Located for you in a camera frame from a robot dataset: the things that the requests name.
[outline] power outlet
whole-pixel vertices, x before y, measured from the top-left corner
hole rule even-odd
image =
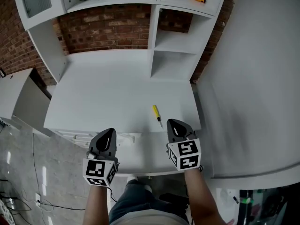
[[[40,208],[41,204],[38,201],[41,201],[41,195],[36,193],[36,206]]]

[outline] gray shorts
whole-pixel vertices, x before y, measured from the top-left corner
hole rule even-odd
[[[148,209],[172,213],[188,222],[184,209],[178,208],[172,203],[156,199],[151,192],[145,189],[144,184],[137,180],[131,180],[126,185],[123,195],[111,209],[109,213],[109,224],[129,212]]]

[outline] forearm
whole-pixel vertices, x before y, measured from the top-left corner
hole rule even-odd
[[[184,172],[191,212],[194,220],[211,215],[219,215],[215,200],[208,189],[199,169],[189,169]]]
[[[106,187],[90,187],[83,225],[108,225]]]

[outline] person's arm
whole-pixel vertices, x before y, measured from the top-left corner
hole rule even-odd
[[[184,177],[195,225],[225,225],[199,169],[186,170]]]
[[[108,225],[106,187],[90,187],[83,225]]]

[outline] white wall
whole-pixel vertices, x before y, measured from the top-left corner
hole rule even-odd
[[[300,0],[237,0],[197,84],[214,177],[300,163],[299,8]]]

